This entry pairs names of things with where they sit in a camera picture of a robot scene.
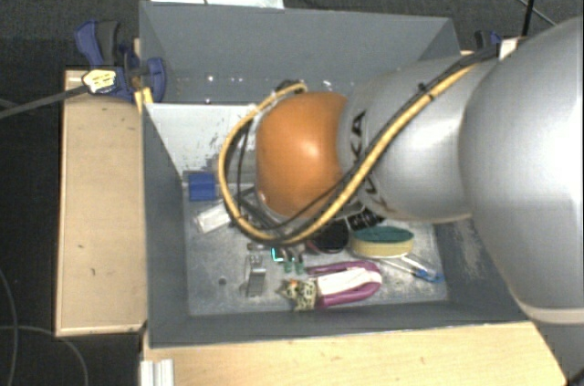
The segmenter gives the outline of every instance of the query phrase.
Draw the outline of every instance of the metal piece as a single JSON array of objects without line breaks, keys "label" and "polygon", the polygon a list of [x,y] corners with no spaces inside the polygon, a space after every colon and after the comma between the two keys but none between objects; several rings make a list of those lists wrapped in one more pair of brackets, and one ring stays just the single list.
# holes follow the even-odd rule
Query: metal piece
[{"label": "metal piece", "polygon": [[[466,107],[459,151],[476,229],[517,300],[582,310],[582,16],[489,74]],[[557,343],[554,325],[538,328],[564,372],[584,367],[584,337]]]},{"label": "metal piece", "polygon": [[266,267],[264,258],[261,255],[249,255],[247,257],[249,273],[245,283],[246,297],[259,297],[264,292],[264,281],[266,280]]},{"label": "metal piece", "polygon": [[291,76],[346,95],[379,73],[460,53],[446,18],[158,2],[141,2],[140,40],[142,58],[168,62],[166,102],[255,102]]}]

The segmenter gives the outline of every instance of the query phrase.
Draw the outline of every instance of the blue object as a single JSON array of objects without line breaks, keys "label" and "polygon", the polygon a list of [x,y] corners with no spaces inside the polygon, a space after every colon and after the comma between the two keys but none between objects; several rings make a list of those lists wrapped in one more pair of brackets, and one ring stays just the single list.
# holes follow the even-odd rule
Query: blue object
[{"label": "blue object", "polygon": [[212,201],[217,198],[215,176],[209,172],[189,175],[189,201]]},{"label": "blue object", "polygon": [[85,56],[92,68],[103,65],[103,56],[96,36],[97,29],[98,22],[95,19],[90,19],[75,30],[77,49]]}]

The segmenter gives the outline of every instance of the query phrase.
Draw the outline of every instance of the small component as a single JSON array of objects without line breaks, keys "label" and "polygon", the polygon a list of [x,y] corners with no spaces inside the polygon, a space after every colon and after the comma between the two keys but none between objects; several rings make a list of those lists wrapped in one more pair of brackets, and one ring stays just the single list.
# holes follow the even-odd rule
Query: small component
[{"label": "small component", "polygon": [[189,201],[212,201],[216,198],[215,176],[212,173],[189,174]]},{"label": "small component", "polygon": [[219,227],[229,224],[231,222],[231,217],[229,217],[229,214],[225,210],[223,201],[221,201],[212,208],[197,214],[194,217],[194,221],[201,232],[207,234]]}]

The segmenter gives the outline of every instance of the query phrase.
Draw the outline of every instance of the wooden table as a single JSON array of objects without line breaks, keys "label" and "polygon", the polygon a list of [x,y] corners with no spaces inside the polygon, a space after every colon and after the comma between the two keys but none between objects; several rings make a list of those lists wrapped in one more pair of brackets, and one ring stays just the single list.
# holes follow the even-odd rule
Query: wooden table
[{"label": "wooden table", "polygon": [[[80,72],[67,73],[67,89]],[[139,113],[83,95],[65,104],[57,271],[59,336],[139,330],[146,320]],[[560,386],[531,323],[149,349],[175,384]]]}]

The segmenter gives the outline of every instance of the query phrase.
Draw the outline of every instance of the clamp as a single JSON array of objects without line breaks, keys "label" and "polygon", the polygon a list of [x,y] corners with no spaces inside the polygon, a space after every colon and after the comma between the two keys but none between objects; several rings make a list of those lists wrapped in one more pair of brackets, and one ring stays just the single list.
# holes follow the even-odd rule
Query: clamp
[{"label": "clamp", "polygon": [[128,102],[134,101],[134,93],[150,88],[152,99],[162,101],[166,90],[166,71],[159,57],[149,58],[141,67],[136,53],[124,45],[116,47],[119,23],[99,23],[90,19],[75,30],[75,42],[85,56],[91,71],[83,76],[83,84],[90,94],[112,96]]}]

